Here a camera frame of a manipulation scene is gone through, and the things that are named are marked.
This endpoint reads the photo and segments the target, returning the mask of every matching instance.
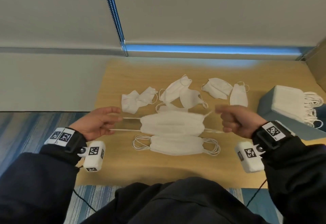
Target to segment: mask box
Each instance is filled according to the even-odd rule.
[[[268,93],[266,93],[263,97],[260,98],[257,109],[257,113],[260,116],[262,116],[267,121],[280,121],[288,129],[290,129],[303,140],[310,141],[326,137],[326,132],[320,129],[310,127],[304,123],[296,121],[295,119],[291,119],[273,111],[271,107],[273,104],[274,90],[275,87],[273,87]]]

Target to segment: table surface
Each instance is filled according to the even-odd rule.
[[[165,89],[184,74],[192,79],[190,89],[201,92],[208,103],[190,109],[190,112],[206,114],[214,105],[229,104],[229,100],[214,99],[201,91],[201,85],[208,78],[221,78],[231,85],[244,81],[250,86],[247,93],[249,106],[257,110],[259,99],[275,85],[313,91],[326,99],[326,93],[316,83],[307,65],[299,61],[251,61],[215,59],[157,59],[157,58],[112,58],[103,77],[95,107],[121,107],[121,95],[133,90],[143,92],[149,86],[156,90]],[[142,117],[154,114],[154,105],[140,107],[136,114],[122,113],[124,117]],[[173,102],[182,107],[180,100]],[[206,128],[222,130],[221,118],[212,113],[204,120]],[[139,120],[124,120],[116,128],[139,129]],[[165,183],[178,179],[200,176],[218,182],[225,188],[258,188],[266,179],[265,173],[247,174],[234,152],[234,147],[243,139],[235,134],[202,133],[218,141],[221,152],[217,156],[195,154],[189,156],[168,156],[149,150],[137,151],[131,147],[135,135],[140,132],[116,131],[114,135],[103,136],[106,153],[102,169],[97,173],[81,170],[77,185],[128,185],[134,182],[146,184]],[[306,144],[324,143],[326,139],[305,141]]]

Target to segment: striped carpet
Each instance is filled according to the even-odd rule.
[[[56,127],[66,127],[85,113],[12,112],[0,113],[0,175],[22,152],[38,152]],[[114,198],[118,186],[79,186],[77,193],[96,210]],[[228,189],[246,204],[256,189]],[[249,209],[271,224],[282,223],[267,189],[259,191]],[[72,195],[65,224],[76,224],[93,214],[93,211],[75,194]]]

